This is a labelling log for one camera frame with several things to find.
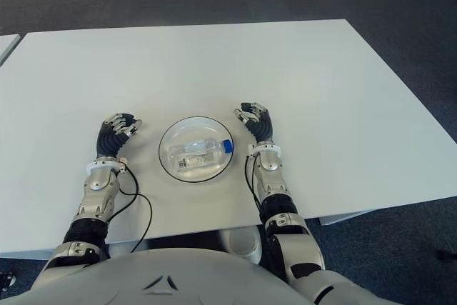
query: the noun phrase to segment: blue bottle cap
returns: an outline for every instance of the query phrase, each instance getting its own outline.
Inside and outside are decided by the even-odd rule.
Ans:
[[[228,154],[228,153],[231,153],[233,151],[233,146],[230,142],[229,139],[224,139],[222,141],[222,145],[224,146],[224,151]]]

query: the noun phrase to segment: black cable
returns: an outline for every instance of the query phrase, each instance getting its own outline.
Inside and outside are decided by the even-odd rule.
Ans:
[[[148,222],[148,225],[146,227],[146,230],[144,230],[144,233],[143,233],[143,236],[140,238],[140,240],[138,241],[138,243],[134,246],[134,248],[130,251],[131,253],[133,253],[136,248],[138,248],[138,246],[140,245],[140,243],[144,240],[144,237],[146,236],[146,234],[148,233],[149,231],[149,228],[151,227],[151,222],[152,222],[152,204],[151,204],[151,201],[148,199],[147,196],[144,196],[143,194],[139,193],[138,194],[140,197],[143,197],[145,198],[145,200],[148,202],[148,205],[149,205],[149,222]]]
[[[126,195],[126,196],[134,196],[133,199],[127,204],[125,205],[122,209],[118,210],[115,214],[113,214],[109,219],[108,219],[108,223],[115,217],[117,216],[118,214],[120,214],[122,211],[124,211],[125,209],[127,209],[130,205],[133,204],[133,202],[135,201],[136,197],[137,196],[140,196],[142,198],[144,198],[147,202],[148,202],[148,205],[149,205],[149,222],[148,222],[148,225],[146,227],[146,230],[144,231],[143,233],[143,236],[141,236],[140,240],[138,241],[138,243],[135,245],[135,247],[130,251],[131,253],[133,253],[136,248],[138,248],[138,246],[140,245],[140,243],[144,240],[144,237],[146,237],[147,233],[148,233],[148,230],[149,228],[151,227],[151,223],[152,223],[152,204],[151,204],[151,201],[149,201],[149,199],[144,196],[143,194],[139,193],[140,191],[140,187],[139,187],[139,184],[138,184],[138,180],[136,179],[135,177],[135,174],[130,170],[130,168],[126,165],[126,170],[128,171],[128,173],[131,175],[132,179],[134,180],[135,182],[135,193],[126,193],[124,191],[122,191],[121,188],[119,188],[119,191]]]
[[[105,256],[107,259],[111,258],[111,255],[109,254],[109,249],[108,246],[106,245],[106,242],[103,242],[103,246],[101,247],[101,250],[105,253]]]
[[[135,193],[134,193],[134,194],[128,194],[129,196],[133,196],[133,195],[134,195],[134,197],[133,197],[132,200],[130,200],[130,202],[129,202],[127,205],[125,205],[122,209],[119,209],[119,210],[116,211],[111,217],[109,217],[108,221],[106,221],[106,223],[108,223],[108,224],[111,222],[111,220],[112,220],[114,217],[116,217],[118,214],[120,214],[121,212],[123,212],[124,210],[126,210],[130,205],[132,205],[132,204],[134,203],[136,197],[138,196],[139,192],[140,192],[140,186],[138,185],[138,180],[136,180],[136,177],[135,177],[134,174],[131,172],[130,168],[129,168],[126,164],[124,164],[124,166],[126,167],[126,170],[130,173],[132,179],[133,179],[134,182],[135,182]],[[126,193],[124,193],[124,192],[122,191],[122,189],[121,189],[120,187],[119,187],[119,191],[121,191],[121,193],[123,193],[123,194],[126,194]]]
[[[246,156],[246,162],[244,163],[244,178],[246,180],[246,183],[248,184],[249,191],[251,191],[251,193],[252,193],[252,197],[254,198],[254,203],[256,203],[256,207],[260,211],[260,201],[258,200],[257,195],[254,192],[254,188],[253,188],[253,185],[254,185],[254,168],[256,166],[257,158],[254,160],[254,165],[252,167],[252,182],[251,183],[249,183],[249,179],[248,179],[248,160],[249,160],[249,156]]]

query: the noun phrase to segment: gray carpet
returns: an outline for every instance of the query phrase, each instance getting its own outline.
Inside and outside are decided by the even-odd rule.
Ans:
[[[457,0],[0,0],[0,34],[335,18],[354,26],[456,140]],[[456,202],[309,225],[328,267],[374,293],[405,304],[457,304],[457,264],[434,257],[435,248],[457,250]],[[170,244],[184,242],[206,241],[186,236]],[[41,266],[0,260],[0,270],[11,267],[19,276],[6,295],[30,287]]]

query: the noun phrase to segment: robotic finger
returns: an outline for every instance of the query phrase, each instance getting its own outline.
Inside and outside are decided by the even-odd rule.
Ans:
[[[119,149],[141,127],[142,120],[131,114],[114,114],[104,120],[97,139],[97,158],[108,156],[116,158]]]
[[[243,122],[257,142],[273,141],[273,125],[266,107],[259,103],[241,103],[241,110],[235,110],[235,116]]]

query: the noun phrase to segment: robot forearm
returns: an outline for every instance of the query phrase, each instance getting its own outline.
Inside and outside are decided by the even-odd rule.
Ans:
[[[279,276],[292,284],[311,272],[324,268],[321,250],[309,232],[283,179],[281,149],[273,143],[273,127],[268,110],[257,103],[242,103],[235,115],[254,135],[257,144],[250,155],[257,179],[260,219],[278,261]]]
[[[84,197],[63,243],[54,250],[34,288],[106,259],[105,238],[119,192],[117,174],[126,171],[126,160],[117,161],[117,153],[140,125],[130,114],[115,114],[101,125],[97,159],[87,166]]]

